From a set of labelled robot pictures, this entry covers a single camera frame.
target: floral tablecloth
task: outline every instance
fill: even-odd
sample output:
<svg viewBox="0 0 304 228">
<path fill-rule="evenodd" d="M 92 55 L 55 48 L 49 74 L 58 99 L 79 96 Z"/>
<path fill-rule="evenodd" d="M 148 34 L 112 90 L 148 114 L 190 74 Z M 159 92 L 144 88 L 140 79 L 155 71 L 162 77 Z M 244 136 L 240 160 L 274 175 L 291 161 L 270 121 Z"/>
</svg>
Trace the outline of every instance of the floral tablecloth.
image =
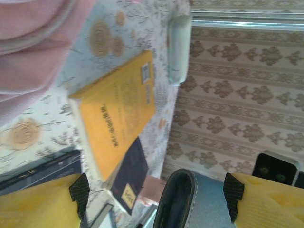
<svg viewBox="0 0 304 228">
<path fill-rule="evenodd" d="M 59 156 L 63 153 L 58 152 L 61 149 L 81 149 L 68 94 L 146 49 L 154 53 L 157 113 L 140 139 L 149 174 L 159 177 L 177 96 L 177 88 L 170 86 L 167 79 L 167 26 L 173 16 L 189 11 L 187 0 L 142 0 L 140 4 L 130 0 L 97 0 L 51 89 L 40 101 L 0 128 L 0 181 Z M 103 41 L 98 57 L 90 45 L 91 27 L 96 21 L 102 25 L 99 28 Z M 108 197 L 101 191 L 101 181 L 92 177 L 85 155 L 82 155 L 82 165 L 90 182 L 87 216 L 92 221 Z M 143 206 L 136 203 L 130 217 L 115 208 L 118 227 L 134 227 L 142 210 Z"/>
</svg>

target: black object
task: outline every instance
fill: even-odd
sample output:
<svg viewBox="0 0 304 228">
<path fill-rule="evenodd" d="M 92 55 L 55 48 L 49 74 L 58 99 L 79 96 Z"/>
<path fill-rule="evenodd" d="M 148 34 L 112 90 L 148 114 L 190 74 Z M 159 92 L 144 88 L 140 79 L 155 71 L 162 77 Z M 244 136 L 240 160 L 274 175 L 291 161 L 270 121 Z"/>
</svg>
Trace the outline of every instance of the black object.
<svg viewBox="0 0 304 228">
<path fill-rule="evenodd" d="M 110 188 L 112 195 L 131 215 L 148 172 L 140 139 L 137 138 L 128 149 L 120 169 Z"/>
<path fill-rule="evenodd" d="M 0 196 L 60 177 L 81 173 L 80 151 L 70 151 L 0 183 Z"/>
<path fill-rule="evenodd" d="M 76 201 L 78 204 L 78 216 L 80 220 L 83 220 L 90 193 L 89 181 L 87 180 L 85 173 L 81 174 L 81 176 L 69 187 L 69 191 L 72 201 Z"/>
<path fill-rule="evenodd" d="M 80 222 L 80 228 L 89 228 L 89 222 L 87 220 L 86 214 L 84 216 L 84 219 Z"/>
<path fill-rule="evenodd" d="M 153 228 L 235 228 L 223 187 L 199 173 L 175 171 L 162 192 Z"/>
<path fill-rule="evenodd" d="M 299 173 L 298 179 L 296 180 L 294 186 L 298 187 L 298 188 L 301 188 L 301 189 L 304 189 L 304 172 Z"/>
<path fill-rule="evenodd" d="M 226 173 L 223 191 L 232 223 L 237 219 L 238 201 L 242 200 L 244 189 L 245 185 L 243 183 L 238 181 L 230 173 Z"/>
<path fill-rule="evenodd" d="M 252 176 L 292 185 L 298 174 L 295 163 L 292 159 L 265 151 L 257 157 Z"/>
</svg>

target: barcode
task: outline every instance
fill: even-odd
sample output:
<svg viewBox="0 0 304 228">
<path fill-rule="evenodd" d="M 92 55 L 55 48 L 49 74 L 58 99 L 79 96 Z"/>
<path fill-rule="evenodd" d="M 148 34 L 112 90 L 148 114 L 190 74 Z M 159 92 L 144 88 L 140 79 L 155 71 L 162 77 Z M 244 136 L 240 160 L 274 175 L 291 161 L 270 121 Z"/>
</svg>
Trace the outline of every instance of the barcode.
<svg viewBox="0 0 304 228">
<path fill-rule="evenodd" d="M 150 78 L 150 63 L 147 63 L 142 66 L 142 84 L 145 84 L 149 78 Z"/>
</svg>

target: circular pattern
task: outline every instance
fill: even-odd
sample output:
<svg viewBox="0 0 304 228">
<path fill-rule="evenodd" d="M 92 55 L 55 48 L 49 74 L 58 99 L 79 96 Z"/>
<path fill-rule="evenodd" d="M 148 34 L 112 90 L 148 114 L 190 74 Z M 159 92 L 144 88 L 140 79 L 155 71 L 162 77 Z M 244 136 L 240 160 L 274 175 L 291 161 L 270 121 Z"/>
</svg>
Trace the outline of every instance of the circular pattern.
<svg viewBox="0 0 304 228">
<path fill-rule="evenodd" d="M 97 21 L 91 28 L 90 46 L 93 54 L 98 57 L 105 57 L 111 50 L 111 31 L 108 24 Z"/>
<path fill-rule="evenodd" d="M 121 36 L 117 36 L 113 39 L 113 54 L 117 57 L 124 54 L 124 42 Z"/>
<path fill-rule="evenodd" d="M 125 23 L 125 16 L 123 12 L 118 12 L 116 15 L 116 24 L 119 26 L 123 26 Z"/>
<path fill-rule="evenodd" d="M 15 150 L 25 150 L 38 142 L 41 128 L 34 119 L 16 124 L 8 133 L 7 142 Z"/>
</svg>

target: pink towel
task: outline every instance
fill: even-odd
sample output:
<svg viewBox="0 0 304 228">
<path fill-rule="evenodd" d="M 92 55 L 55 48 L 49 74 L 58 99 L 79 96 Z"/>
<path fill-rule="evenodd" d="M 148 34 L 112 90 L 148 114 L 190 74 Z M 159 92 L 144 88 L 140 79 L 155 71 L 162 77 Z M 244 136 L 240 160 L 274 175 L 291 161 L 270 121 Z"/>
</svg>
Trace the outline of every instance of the pink towel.
<svg viewBox="0 0 304 228">
<path fill-rule="evenodd" d="M 12 49 L 17 50 L 20 49 L 19 43 L 25 40 L 22 38 L 36 39 L 33 43 L 37 43 L 38 33 L 56 28 L 47 38 L 31 47 L 0 55 L 0 126 L 48 90 L 95 1 L 0 0 L 0 53 L 3 50 L 4 53 L 10 52 L 5 52 L 5 48 L 10 47 L 8 40 L 14 45 L 17 43 L 18 47 Z M 62 14 L 61 9 L 68 4 L 72 6 L 68 16 L 59 26 L 58 23 L 54 26 L 56 17 Z"/>
</svg>

